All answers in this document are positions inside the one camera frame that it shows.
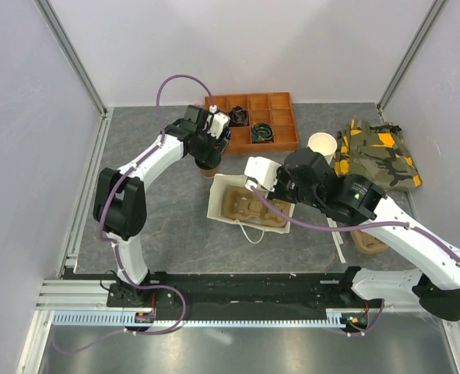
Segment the brown paper coffee cup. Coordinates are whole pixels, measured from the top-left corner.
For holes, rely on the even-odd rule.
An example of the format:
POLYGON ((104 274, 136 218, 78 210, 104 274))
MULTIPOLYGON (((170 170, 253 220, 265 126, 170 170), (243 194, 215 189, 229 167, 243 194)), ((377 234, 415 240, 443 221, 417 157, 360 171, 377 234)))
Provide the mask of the brown paper coffee cup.
POLYGON ((213 178, 219 172, 219 167, 210 169, 200 168, 199 170, 203 178, 213 178))

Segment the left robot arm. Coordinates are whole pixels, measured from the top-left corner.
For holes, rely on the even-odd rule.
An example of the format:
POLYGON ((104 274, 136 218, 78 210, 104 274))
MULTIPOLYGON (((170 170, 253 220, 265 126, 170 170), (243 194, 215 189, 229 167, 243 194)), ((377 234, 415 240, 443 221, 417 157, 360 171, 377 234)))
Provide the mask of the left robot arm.
POLYGON ((230 144, 230 118, 216 105, 190 105, 183 118, 167 125, 153 143, 118 169, 104 168, 97 180, 93 218, 100 239, 110 242, 118 276, 127 282, 124 296, 134 306, 151 298, 143 281, 149 274, 140 232, 147 218, 146 191, 172 164, 190 155, 200 171, 214 175, 230 144))

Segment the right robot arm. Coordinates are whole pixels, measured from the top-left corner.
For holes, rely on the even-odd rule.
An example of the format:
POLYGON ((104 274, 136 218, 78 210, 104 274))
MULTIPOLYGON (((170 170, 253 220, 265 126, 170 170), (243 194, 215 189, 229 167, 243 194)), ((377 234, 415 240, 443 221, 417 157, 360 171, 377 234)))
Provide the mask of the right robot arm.
POLYGON ((349 268, 336 289, 343 305, 371 299, 418 303, 441 319, 460 320, 460 250, 412 219, 373 182, 338 176, 309 148, 292 152, 281 164, 270 162, 259 181, 270 199, 314 207, 342 229, 366 233, 414 265, 411 272, 349 268))

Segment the green printed paper bag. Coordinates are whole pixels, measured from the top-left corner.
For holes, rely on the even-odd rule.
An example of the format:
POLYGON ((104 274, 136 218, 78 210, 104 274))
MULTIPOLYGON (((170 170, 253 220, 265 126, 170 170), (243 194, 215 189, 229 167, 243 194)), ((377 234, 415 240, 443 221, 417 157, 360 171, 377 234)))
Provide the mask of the green printed paper bag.
MULTIPOLYGON (((262 226, 260 224, 242 223, 225 218, 221 215, 221 206, 223 194, 231 186, 244 187, 246 178, 243 175, 223 175, 217 174, 213 178, 212 186, 209 190, 209 202, 206 216, 214 221, 223 222, 233 226, 238 226, 242 231, 244 237, 253 245, 257 245, 262 241, 265 234, 275 233, 279 235, 288 234, 290 232, 290 222, 287 221, 283 228, 272 228, 262 226)), ((275 213, 284 218, 284 216, 291 217, 293 215, 295 205, 287 203, 282 200, 273 199, 269 203, 274 207, 275 213)))

